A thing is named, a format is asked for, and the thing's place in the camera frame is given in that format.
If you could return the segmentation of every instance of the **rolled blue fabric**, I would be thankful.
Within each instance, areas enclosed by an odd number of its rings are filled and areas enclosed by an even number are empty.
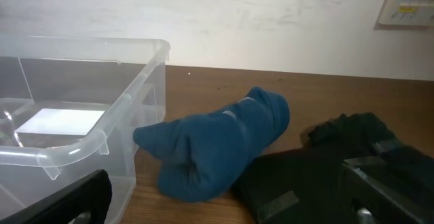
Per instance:
[[[289,121],[285,98],[255,87],[215,112],[136,128],[133,139],[163,162],[162,194],[200,202],[224,193]]]

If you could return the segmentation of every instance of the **wall-mounted device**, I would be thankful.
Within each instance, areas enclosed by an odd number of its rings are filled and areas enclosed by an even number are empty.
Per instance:
[[[434,25],[434,0],[386,0],[378,22]]]

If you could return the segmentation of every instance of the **yellow label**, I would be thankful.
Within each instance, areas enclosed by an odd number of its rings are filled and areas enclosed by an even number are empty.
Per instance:
[[[398,9],[398,12],[400,13],[416,13],[417,11],[417,7],[399,7]]]

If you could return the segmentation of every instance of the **transparent storage box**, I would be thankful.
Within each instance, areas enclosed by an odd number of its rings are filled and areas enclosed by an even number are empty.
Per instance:
[[[0,36],[0,219],[104,169],[106,223],[136,186],[134,128],[165,116],[162,40]]]

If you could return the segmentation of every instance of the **wooden table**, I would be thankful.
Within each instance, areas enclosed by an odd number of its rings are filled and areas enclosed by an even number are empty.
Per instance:
[[[166,120],[219,109],[253,86],[283,94],[290,105],[290,126],[264,153],[300,147],[304,132],[342,113],[371,111],[404,143],[434,157],[433,81],[193,67],[167,67],[166,80]],[[252,223],[229,193],[197,204],[160,195],[158,170],[157,160],[137,152],[137,186],[122,223]]]

